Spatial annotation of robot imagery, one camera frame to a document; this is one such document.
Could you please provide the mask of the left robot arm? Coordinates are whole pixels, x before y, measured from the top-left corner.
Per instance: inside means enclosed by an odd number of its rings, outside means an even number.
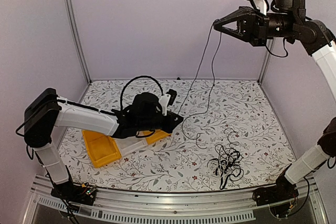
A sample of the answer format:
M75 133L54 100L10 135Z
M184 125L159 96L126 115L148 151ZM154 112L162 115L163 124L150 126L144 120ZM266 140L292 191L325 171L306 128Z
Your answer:
M142 92L128 106L105 111L70 101L54 88L44 90L24 112L23 123L15 130L26 145L40 158L58 192L67 200L78 195L68 168L54 146L51 134L56 127L71 127L91 137L88 149L92 162L106 165L165 138L183 122L183 117L169 111L177 93L170 89L161 95Z

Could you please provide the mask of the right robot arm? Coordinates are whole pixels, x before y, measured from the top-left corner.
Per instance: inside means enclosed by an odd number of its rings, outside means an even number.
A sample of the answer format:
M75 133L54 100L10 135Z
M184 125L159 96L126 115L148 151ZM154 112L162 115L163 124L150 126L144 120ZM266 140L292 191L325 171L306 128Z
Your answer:
M325 24L306 16L306 0L247 0L213 23L216 31L254 47L265 47L268 39L299 41L320 68L332 94L335 94L335 36ZM296 183L332 157L335 157L335 119L325 128L317 144L288 166L276 179L271 196L276 201L291 194Z

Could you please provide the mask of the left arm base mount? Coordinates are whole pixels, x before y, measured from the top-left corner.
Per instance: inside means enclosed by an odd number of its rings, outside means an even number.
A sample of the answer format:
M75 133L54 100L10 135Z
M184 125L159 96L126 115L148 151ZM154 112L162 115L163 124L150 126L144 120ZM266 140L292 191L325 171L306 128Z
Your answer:
M75 184L67 166L66 171L69 176L69 179L66 182L62 184L55 184L52 180L50 180L53 186L51 195L64 201L92 206L96 198L97 187L90 185L89 183L83 183L81 185Z

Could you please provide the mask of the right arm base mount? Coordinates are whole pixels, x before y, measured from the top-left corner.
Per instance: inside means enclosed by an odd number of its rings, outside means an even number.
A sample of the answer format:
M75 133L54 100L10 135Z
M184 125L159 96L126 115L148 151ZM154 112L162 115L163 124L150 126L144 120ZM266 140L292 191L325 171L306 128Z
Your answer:
M280 219L287 218L298 202L299 192L296 184L291 184L285 178L283 171L276 179L275 185L270 187L259 187L253 191L252 199L257 206L271 205L271 214Z

